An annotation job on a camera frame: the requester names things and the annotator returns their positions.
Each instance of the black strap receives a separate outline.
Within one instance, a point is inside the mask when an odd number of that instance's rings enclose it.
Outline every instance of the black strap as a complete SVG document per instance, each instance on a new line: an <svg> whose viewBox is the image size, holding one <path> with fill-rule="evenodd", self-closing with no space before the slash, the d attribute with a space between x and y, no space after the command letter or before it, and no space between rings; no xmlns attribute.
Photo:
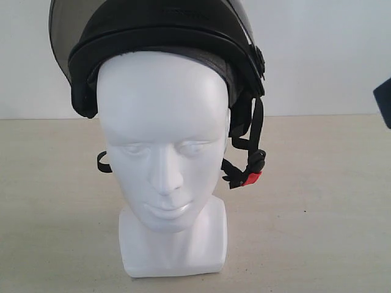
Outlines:
<svg viewBox="0 0 391 293"><path fill-rule="evenodd" d="M98 155L98 159L97 159L97 163L98 163L98 169L100 172L103 172L103 173L112 173L112 170L111 170L111 167L109 164L103 164L100 162L100 160L102 160L102 158L107 155L107 152L104 151L102 153L100 153Z"/></svg>
<svg viewBox="0 0 391 293"><path fill-rule="evenodd" d="M229 182L231 189L243 186L252 173L261 173L265 166L266 152L258 148L263 127L263 117L264 110L262 100L261 98L256 98L249 140L238 137L232 138L232 145L234 148L248 151L247 167L245 171L242 172L225 159L222 162L221 170L227 174L223 179Z"/></svg>

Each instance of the black helmet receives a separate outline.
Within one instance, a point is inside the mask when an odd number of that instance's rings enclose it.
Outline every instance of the black helmet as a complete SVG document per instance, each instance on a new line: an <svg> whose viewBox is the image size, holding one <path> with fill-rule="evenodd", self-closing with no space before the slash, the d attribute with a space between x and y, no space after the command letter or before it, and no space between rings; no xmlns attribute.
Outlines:
<svg viewBox="0 0 391 293"><path fill-rule="evenodd" d="M87 118L98 113L97 73L111 57L158 50L209 64L228 85L232 144L249 152L244 172L223 161L224 179L236 188L256 182L261 175L266 156L258 149L265 61L239 0L52 0L49 35L54 56L71 85L72 106ZM249 129L249 140L240 138ZM109 165L100 163L105 154L98 156L98 168L111 172Z"/></svg>

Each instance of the chin strap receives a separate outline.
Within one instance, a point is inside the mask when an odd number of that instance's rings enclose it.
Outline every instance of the chin strap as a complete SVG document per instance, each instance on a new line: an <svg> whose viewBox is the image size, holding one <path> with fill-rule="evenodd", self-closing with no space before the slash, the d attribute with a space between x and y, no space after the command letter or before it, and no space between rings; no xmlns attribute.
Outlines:
<svg viewBox="0 0 391 293"><path fill-rule="evenodd" d="M245 171L242 172L225 159L222 162L221 170L227 174L223 179L229 182L230 189L256 183L261 176L266 158L266 152L258 149L262 127L263 103L261 98L256 98L249 140L238 137L232 138L234 148L249 152Z"/></svg>

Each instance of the white wall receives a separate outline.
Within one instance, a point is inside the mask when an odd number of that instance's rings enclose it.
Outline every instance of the white wall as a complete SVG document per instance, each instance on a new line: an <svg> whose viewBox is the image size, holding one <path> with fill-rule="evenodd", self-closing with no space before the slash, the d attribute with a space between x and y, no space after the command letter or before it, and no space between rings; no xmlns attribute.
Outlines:
<svg viewBox="0 0 391 293"><path fill-rule="evenodd" d="M50 0L0 2L0 118L78 118L48 40ZM267 61L267 115L377 113L390 0L243 0Z"/></svg>

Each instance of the tinted visor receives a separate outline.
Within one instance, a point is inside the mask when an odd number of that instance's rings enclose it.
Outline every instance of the tinted visor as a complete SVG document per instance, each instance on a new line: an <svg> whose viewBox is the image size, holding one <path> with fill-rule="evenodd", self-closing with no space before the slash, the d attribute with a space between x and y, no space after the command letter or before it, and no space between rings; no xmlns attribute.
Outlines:
<svg viewBox="0 0 391 293"><path fill-rule="evenodd" d="M105 2L109 1L112 0L52 0L49 15L49 36L54 56L68 80L70 80L68 58L72 49L79 43L91 17ZM210 5L219 2L230 7L232 13L239 18L243 29L247 33L247 38L253 42L249 20L247 19L246 13L239 0L208 1ZM122 4L125 3L129 10L132 10L132 7L138 7L145 4L145 0L123 0L121 2ZM177 5L178 1L156 0L156 3L170 6L173 4ZM201 7L200 10L208 11L209 8L210 7Z"/></svg>

